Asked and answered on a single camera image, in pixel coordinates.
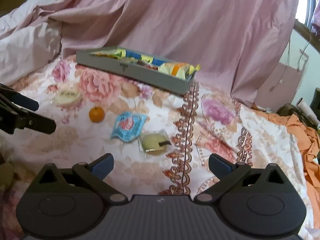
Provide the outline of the blue shrimp snack packet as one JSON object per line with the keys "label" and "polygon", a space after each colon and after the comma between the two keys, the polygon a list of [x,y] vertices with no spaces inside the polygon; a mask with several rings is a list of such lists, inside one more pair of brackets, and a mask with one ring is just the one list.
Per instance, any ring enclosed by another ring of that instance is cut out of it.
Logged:
{"label": "blue shrimp snack packet", "polygon": [[116,117],[111,138],[131,142],[139,137],[147,116],[139,113],[123,112]]}

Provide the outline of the yellow orange snack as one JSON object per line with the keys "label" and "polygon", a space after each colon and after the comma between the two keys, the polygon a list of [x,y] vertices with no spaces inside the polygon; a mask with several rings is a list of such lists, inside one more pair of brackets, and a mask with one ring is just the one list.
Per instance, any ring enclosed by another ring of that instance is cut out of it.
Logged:
{"label": "yellow orange snack", "polygon": [[199,64],[193,66],[185,62],[166,62],[158,67],[160,73],[171,75],[182,80],[191,79],[200,69],[201,66]]}

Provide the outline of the white rice cracker packet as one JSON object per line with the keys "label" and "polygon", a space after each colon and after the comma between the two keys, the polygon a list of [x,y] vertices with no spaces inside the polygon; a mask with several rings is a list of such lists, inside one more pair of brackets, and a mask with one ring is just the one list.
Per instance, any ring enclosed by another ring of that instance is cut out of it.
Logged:
{"label": "white rice cracker packet", "polygon": [[74,89],[62,89],[54,97],[54,103],[57,106],[67,107],[78,103],[81,100],[81,93]]}

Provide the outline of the pale pink pillow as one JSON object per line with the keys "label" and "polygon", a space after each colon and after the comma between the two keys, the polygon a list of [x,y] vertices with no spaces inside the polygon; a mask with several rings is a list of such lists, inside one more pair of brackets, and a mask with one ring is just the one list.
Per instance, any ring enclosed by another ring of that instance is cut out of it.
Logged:
{"label": "pale pink pillow", "polygon": [[2,38],[1,83],[12,85],[59,55],[61,28],[60,22],[43,22]]}

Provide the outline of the orange mandarin fruit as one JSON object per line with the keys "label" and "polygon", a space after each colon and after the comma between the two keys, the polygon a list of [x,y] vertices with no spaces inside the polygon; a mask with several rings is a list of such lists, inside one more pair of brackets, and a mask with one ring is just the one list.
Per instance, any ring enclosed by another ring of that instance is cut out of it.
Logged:
{"label": "orange mandarin fruit", "polygon": [[105,112],[101,107],[93,107],[90,111],[89,111],[89,119],[91,120],[91,122],[94,123],[99,123],[102,122],[104,117],[105,117]]}

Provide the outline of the green mooncake in wrapper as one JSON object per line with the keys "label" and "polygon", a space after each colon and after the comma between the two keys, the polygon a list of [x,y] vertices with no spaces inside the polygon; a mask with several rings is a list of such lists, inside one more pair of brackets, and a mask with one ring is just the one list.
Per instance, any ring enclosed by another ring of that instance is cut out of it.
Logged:
{"label": "green mooncake in wrapper", "polygon": [[139,149],[146,158],[167,154],[173,150],[172,143],[165,130],[147,131],[139,136]]}

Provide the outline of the floral quilt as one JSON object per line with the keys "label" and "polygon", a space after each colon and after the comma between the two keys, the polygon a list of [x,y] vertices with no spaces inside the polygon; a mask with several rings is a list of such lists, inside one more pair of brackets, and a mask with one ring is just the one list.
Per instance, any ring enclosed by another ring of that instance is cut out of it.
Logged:
{"label": "floral quilt", "polygon": [[1,133],[1,154],[17,174],[1,198],[1,239],[20,239],[16,205],[46,163],[69,168],[114,156],[106,182],[133,194],[197,195],[217,182],[209,156],[254,168],[278,164],[306,205],[303,239],[319,239],[319,137],[295,116],[255,111],[194,83],[183,97],[57,58],[12,84],[55,120],[51,135]]}

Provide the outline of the orange blanket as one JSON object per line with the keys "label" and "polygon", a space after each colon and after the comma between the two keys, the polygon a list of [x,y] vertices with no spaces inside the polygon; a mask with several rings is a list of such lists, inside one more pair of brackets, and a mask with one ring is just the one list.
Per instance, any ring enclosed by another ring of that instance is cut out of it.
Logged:
{"label": "orange blanket", "polygon": [[302,156],[307,194],[313,209],[313,227],[319,229],[319,164],[315,162],[319,154],[319,135],[315,129],[305,126],[295,114],[280,116],[256,110],[257,115],[268,121],[283,125],[297,138],[297,145]]}

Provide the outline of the grey snack box tray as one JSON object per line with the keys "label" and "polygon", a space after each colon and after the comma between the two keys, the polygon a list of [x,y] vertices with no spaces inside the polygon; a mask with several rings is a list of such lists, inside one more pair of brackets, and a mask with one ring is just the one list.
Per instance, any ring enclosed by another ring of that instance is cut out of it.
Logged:
{"label": "grey snack box tray", "polygon": [[158,67],[166,62],[177,62],[164,57],[141,53],[123,47],[104,47],[76,52],[76,62],[87,67],[111,72],[153,87],[184,95],[193,84],[189,80],[162,74]]}

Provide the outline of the pink satin sheet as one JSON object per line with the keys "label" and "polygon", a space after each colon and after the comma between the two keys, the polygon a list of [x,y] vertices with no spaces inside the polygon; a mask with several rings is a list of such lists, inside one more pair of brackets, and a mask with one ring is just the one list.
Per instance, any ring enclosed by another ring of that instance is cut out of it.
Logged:
{"label": "pink satin sheet", "polygon": [[291,36],[298,0],[28,0],[1,18],[1,39],[62,24],[63,57],[121,46],[199,64],[196,79],[250,106]]}

